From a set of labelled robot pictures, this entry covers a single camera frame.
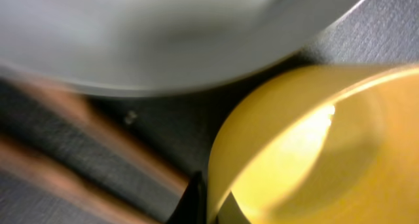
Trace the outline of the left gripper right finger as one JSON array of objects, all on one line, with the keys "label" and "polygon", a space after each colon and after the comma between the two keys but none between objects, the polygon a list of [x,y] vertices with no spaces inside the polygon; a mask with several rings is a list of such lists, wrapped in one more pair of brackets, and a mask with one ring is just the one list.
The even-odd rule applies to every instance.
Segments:
[{"label": "left gripper right finger", "polygon": [[217,214],[218,224],[250,224],[242,213],[236,199],[229,193],[219,213]]}]

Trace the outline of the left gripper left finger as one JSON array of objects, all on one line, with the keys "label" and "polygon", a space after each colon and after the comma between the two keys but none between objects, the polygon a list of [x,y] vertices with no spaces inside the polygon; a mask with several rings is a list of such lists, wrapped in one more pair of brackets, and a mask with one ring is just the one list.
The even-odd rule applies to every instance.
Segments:
[{"label": "left gripper left finger", "polygon": [[206,206],[206,182],[195,172],[166,224],[206,224]]}]

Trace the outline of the yellow bowl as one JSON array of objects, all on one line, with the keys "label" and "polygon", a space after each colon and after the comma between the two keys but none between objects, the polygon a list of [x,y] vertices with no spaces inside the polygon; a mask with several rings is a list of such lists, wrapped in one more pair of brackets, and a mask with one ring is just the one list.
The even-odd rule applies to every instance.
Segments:
[{"label": "yellow bowl", "polygon": [[310,66],[228,116],[207,221],[232,193],[250,223],[417,223],[418,66]]}]

